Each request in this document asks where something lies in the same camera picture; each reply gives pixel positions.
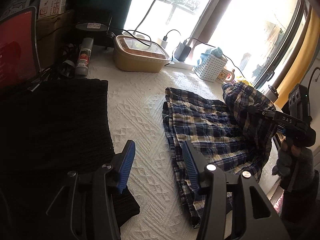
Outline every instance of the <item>gray glove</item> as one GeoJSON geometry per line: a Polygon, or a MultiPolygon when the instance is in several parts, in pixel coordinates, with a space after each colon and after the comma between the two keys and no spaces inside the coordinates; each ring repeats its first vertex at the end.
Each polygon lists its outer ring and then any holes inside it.
{"type": "Polygon", "coordinates": [[[286,190],[294,170],[292,156],[297,157],[297,162],[299,162],[299,169],[292,190],[300,190],[309,186],[315,176],[313,154],[310,149],[294,146],[291,139],[284,140],[278,151],[278,160],[276,166],[272,169],[272,175],[281,177],[280,186],[286,190]]]}

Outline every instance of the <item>yellow curtain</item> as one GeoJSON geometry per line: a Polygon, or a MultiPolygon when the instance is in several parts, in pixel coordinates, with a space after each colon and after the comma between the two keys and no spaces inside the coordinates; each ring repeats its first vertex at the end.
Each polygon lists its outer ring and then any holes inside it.
{"type": "Polygon", "coordinates": [[[277,88],[279,98],[276,101],[276,105],[280,108],[282,108],[288,101],[289,93],[297,83],[301,82],[306,71],[308,70],[308,67],[316,51],[319,35],[320,18],[312,8],[310,22],[301,49],[287,75],[284,77],[283,81],[277,88]]]}

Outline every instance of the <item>silver rivet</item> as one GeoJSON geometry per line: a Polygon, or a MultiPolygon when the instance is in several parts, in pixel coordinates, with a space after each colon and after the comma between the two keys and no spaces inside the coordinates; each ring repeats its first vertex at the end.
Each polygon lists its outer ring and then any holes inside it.
{"type": "Polygon", "coordinates": [[[111,169],[111,164],[103,164],[102,165],[102,168],[107,168],[108,170],[110,170],[111,169]]]}
{"type": "Polygon", "coordinates": [[[213,165],[213,164],[208,164],[207,165],[207,169],[209,170],[209,171],[215,171],[216,170],[216,166],[215,165],[213,165]]]}
{"type": "Polygon", "coordinates": [[[242,172],[242,176],[244,176],[245,178],[250,178],[251,177],[251,173],[248,171],[244,171],[242,172]]]}
{"type": "Polygon", "coordinates": [[[69,172],[68,172],[68,176],[69,176],[70,178],[74,177],[75,175],[76,175],[76,172],[75,172],[75,171],[69,171],[69,172]]]}

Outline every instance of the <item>textured white cloth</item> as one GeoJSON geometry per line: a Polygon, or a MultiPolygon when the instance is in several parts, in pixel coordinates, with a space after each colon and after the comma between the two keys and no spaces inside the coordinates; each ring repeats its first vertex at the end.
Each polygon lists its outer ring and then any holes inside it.
{"type": "MultiPolygon", "coordinates": [[[[164,134],[162,105],[166,87],[188,90],[207,99],[222,100],[221,84],[201,80],[193,71],[164,67],[160,73],[124,72],[112,61],[112,51],[94,47],[88,78],[108,80],[108,119],[115,152],[126,141],[136,143],[128,188],[140,214],[121,227],[122,240],[196,239],[175,183],[169,145],[164,134]]],[[[271,169],[277,158],[272,148],[260,182],[267,193],[273,186],[271,169]]],[[[230,231],[227,223],[226,233],[230,231]]]]}

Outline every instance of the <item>plaid shorts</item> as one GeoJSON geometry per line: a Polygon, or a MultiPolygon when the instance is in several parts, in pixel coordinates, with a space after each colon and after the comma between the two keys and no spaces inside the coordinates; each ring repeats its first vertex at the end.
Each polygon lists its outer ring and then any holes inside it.
{"type": "MultiPolygon", "coordinates": [[[[172,152],[172,165],[182,204],[191,214],[192,225],[200,225],[205,196],[191,186],[182,157],[182,144],[191,140],[208,163],[224,171],[240,174],[249,171],[257,181],[271,151],[276,125],[249,115],[247,107],[275,111],[273,103],[243,82],[223,85],[223,99],[208,100],[192,92],[166,88],[163,123],[172,152]]],[[[232,209],[227,193],[227,212],[232,209]]]]}

